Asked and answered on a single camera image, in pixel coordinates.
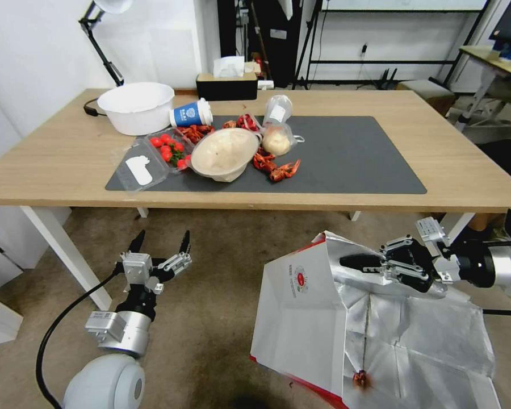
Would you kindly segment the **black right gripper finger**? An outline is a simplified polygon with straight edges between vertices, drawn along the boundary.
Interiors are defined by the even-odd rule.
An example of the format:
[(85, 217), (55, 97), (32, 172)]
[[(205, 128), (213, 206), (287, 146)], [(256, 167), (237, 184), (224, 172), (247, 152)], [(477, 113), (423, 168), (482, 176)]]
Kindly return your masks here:
[(383, 253), (356, 253), (340, 257), (340, 266), (363, 274), (379, 274), (386, 279), (397, 278), (409, 271), (409, 263)]
[(386, 242), (380, 246), (379, 252), (384, 256), (391, 256), (392, 254), (400, 251), (407, 251), (413, 244), (413, 237), (407, 234)]

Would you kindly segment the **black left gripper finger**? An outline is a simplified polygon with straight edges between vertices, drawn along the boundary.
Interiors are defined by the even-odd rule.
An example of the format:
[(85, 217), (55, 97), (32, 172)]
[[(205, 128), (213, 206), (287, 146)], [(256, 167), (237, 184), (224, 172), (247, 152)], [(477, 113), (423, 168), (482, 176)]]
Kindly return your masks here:
[(192, 263), (190, 255), (190, 231), (186, 230), (181, 241), (179, 251), (157, 265), (155, 273), (157, 277), (176, 277), (186, 270)]
[(146, 230), (142, 229), (140, 233), (131, 241), (126, 252), (120, 254), (122, 261), (140, 261), (145, 255), (140, 253), (140, 249), (144, 242)]

